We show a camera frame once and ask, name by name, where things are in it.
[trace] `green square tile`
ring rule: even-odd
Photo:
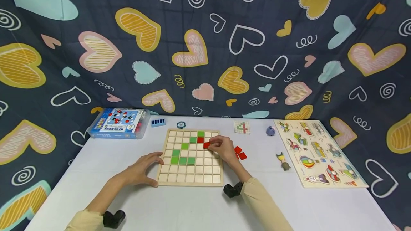
[[[188,165],[194,165],[195,163],[196,163],[196,158],[195,157],[189,157],[188,158],[188,161],[187,161]]]
[[[179,164],[180,165],[186,165],[187,164],[187,157],[180,157]]]
[[[173,150],[173,156],[179,156],[179,150]]]
[[[178,156],[171,157],[171,164],[178,164]]]
[[[188,150],[188,143],[182,143],[181,150]]]

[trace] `small figurine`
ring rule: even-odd
[[[276,156],[277,156],[277,159],[281,161],[281,168],[283,168],[284,171],[291,169],[290,165],[285,161],[285,156],[282,152],[279,155],[276,154]]]
[[[275,129],[272,126],[269,126],[266,130],[265,133],[267,134],[267,136],[275,136]]]

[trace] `grid square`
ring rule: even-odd
[[[178,164],[178,156],[171,157],[171,164]]]
[[[164,165],[170,165],[171,158],[170,157],[164,157],[163,161],[164,161]]]
[[[169,168],[170,168],[170,165],[162,165],[160,173],[168,173]]]
[[[172,154],[173,154],[173,150],[166,150],[166,151],[164,152],[164,156],[165,156],[165,157],[171,157]]]
[[[204,182],[205,183],[212,183],[213,177],[211,175],[204,175]]]
[[[180,174],[185,174],[187,170],[187,166],[178,166],[178,172]]]
[[[220,166],[213,166],[213,174],[220,174]]]
[[[185,174],[178,174],[177,175],[177,182],[185,182],[186,181],[186,175]]]
[[[187,166],[187,174],[194,174],[195,169],[194,166]]]
[[[180,157],[180,160],[178,162],[180,165],[186,165],[187,164],[187,157]]]
[[[196,158],[195,157],[189,157],[187,160],[188,165],[194,165],[196,163]]]
[[[213,175],[213,183],[221,183],[221,176]]]
[[[179,156],[179,150],[173,150],[173,156]]]
[[[205,158],[204,159],[204,165],[211,165],[211,159],[210,158]]]
[[[187,150],[181,150],[180,156],[181,157],[187,157],[188,156],[188,151]]]
[[[170,173],[177,173],[178,166],[172,165],[170,166]]]
[[[196,165],[203,165],[204,159],[203,158],[196,158]]]
[[[175,182],[175,181],[176,181],[176,177],[177,177],[177,174],[169,174],[169,175],[168,175],[167,182]]]
[[[182,143],[181,150],[188,150],[188,143]]]
[[[205,166],[204,167],[204,174],[211,174],[212,170],[211,170],[211,166]]]
[[[194,182],[194,175],[193,175],[193,174],[187,174],[187,176],[186,176],[186,182],[187,182],[187,183],[192,183],[192,182]]]
[[[158,177],[159,182],[167,182],[167,174],[160,174]]]

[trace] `finger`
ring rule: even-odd
[[[158,187],[158,182],[154,179],[150,179],[149,177],[145,177],[145,179],[143,180],[143,183],[147,185],[151,185],[154,188]]]

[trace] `blue box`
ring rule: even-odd
[[[87,131],[94,138],[139,139],[144,136],[149,120],[148,110],[106,108]]]

